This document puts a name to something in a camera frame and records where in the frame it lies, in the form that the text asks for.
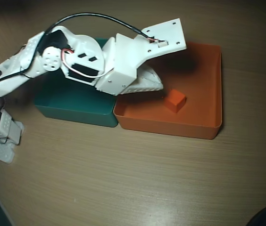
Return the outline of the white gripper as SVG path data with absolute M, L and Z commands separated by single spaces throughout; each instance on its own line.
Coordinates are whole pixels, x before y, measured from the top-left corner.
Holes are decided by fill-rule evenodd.
M 131 39 L 118 33 L 112 69 L 99 79 L 96 90 L 114 96 L 162 90 L 157 73 L 147 65 L 140 66 L 147 43 L 141 35 Z

